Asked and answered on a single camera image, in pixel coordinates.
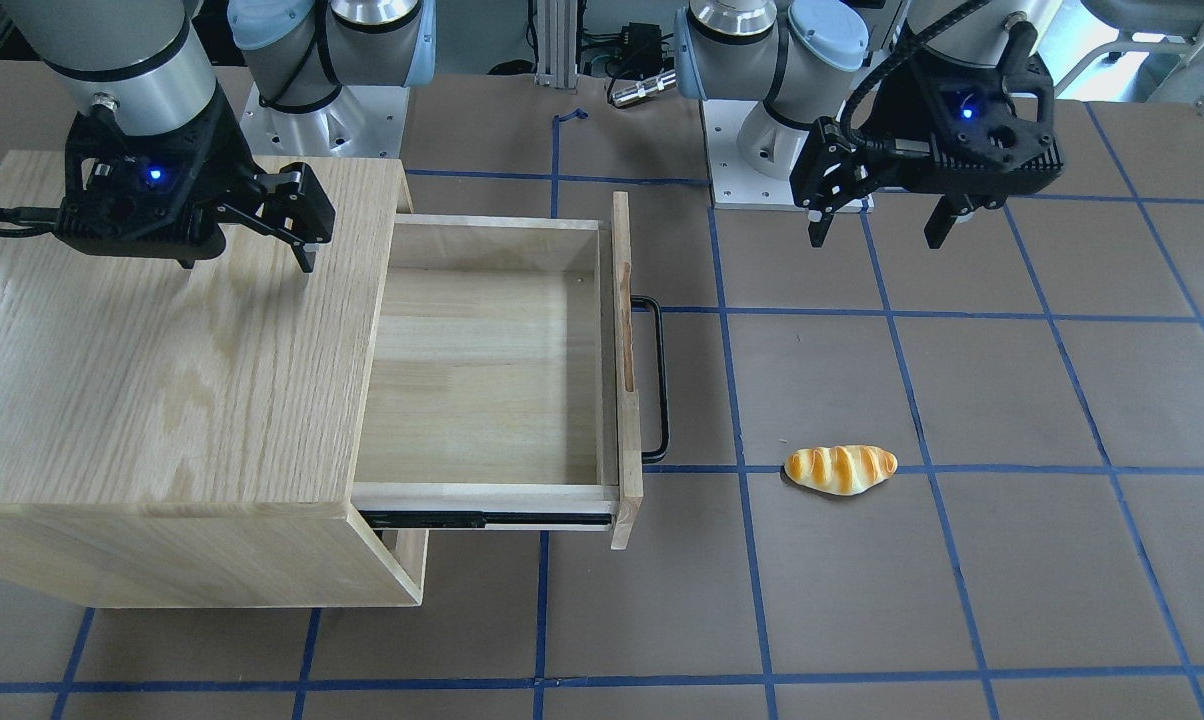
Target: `gray floor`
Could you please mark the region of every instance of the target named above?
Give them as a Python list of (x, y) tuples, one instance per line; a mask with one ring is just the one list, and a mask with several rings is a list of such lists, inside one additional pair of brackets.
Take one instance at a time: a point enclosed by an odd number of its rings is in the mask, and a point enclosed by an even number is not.
[[(0, 64), (0, 159), (69, 117)], [(442, 76), (405, 142), (427, 213), (606, 218), (630, 191), (674, 414), (630, 550), (436, 533), (413, 610), (0, 582), (0, 719), (1204, 718), (1204, 119), (1064, 102), (1068, 175), (942, 250), (895, 193), (821, 250), (801, 214), (713, 209), (698, 123)], [(852, 442), (901, 472), (852, 500), (777, 473)]]

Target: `gray chair seat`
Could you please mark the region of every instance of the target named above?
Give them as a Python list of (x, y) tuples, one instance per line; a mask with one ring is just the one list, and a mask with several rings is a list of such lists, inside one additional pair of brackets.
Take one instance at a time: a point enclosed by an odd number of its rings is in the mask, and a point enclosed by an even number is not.
[(1204, 23), (1204, 0), (1082, 0), (1106, 26), (1127, 33), (1192, 37)]

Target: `open drawer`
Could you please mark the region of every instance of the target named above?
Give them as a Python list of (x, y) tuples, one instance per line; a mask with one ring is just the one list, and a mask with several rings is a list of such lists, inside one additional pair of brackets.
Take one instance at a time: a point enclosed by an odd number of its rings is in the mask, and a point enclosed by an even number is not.
[(610, 529), (642, 502), (612, 223), (397, 214), (352, 502), (372, 529)]

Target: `chair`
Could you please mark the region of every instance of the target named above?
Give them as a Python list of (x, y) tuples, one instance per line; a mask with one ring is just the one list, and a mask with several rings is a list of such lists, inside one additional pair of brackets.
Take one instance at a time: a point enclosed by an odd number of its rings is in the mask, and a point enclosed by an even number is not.
[[(1122, 53), (1167, 53), (1180, 55), (1178, 67), (1191, 64), (1204, 47), (1204, 0), (1082, 0), (1084, 8), (1106, 26), (1119, 29), (1119, 40), (1091, 51), (1056, 83), (1058, 96), (1073, 85), (1099, 55)], [(1156, 33), (1182, 41), (1137, 42), (1134, 33)]]

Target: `striped bread roll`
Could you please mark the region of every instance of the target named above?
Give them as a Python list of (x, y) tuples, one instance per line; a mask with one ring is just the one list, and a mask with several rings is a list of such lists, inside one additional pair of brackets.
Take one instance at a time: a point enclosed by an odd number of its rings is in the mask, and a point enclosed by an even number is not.
[(873, 445), (805, 448), (784, 464), (789, 479), (832, 495), (858, 495), (890, 478), (895, 455)]

